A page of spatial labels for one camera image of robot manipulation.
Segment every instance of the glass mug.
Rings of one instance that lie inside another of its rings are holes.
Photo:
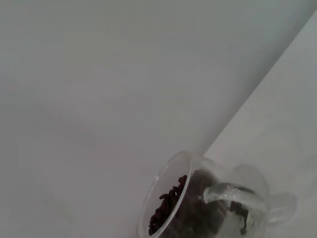
[[[288,221],[295,210],[296,197],[271,196],[254,166],[229,170],[181,151],[156,176],[137,234],[139,238],[262,238],[267,227]]]

